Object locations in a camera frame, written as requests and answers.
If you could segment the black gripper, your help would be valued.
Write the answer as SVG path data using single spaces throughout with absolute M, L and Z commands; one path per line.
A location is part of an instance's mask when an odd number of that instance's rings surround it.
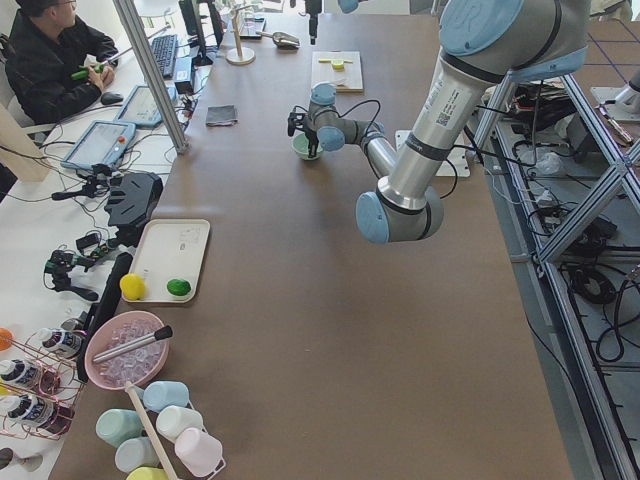
M 308 115 L 292 110 L 287 117 L 287 135 L 293 137 L 296 132 L 302 132 L 308 140 L 308 159 L 317 159 L 320 155 L 316 131 L 311 127 Z
M 304 3 L 306 14 L 309 15 L 310 44 L 315 45 L 317 40 L 317 16 L 322 13 L 322 0 L 305 0 Z

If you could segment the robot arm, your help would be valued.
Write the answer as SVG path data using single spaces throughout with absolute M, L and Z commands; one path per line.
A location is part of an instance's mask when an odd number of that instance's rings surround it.
M 356 223 L 376 244 L 421 240 L 443 220 L 431 182 L 482 95 L 505 77 L 539 81 L 578 70 L 586 59 L 587 1 L 450 1 L 439 22 L 440 50 L 429 95 L 400 148 L 379 123 L 351 120 L 335 108 L 336 88 L 312 88 L 306 112 L 292 110 L 308 153 L 357 145 L 379 179 L 356 202 Z

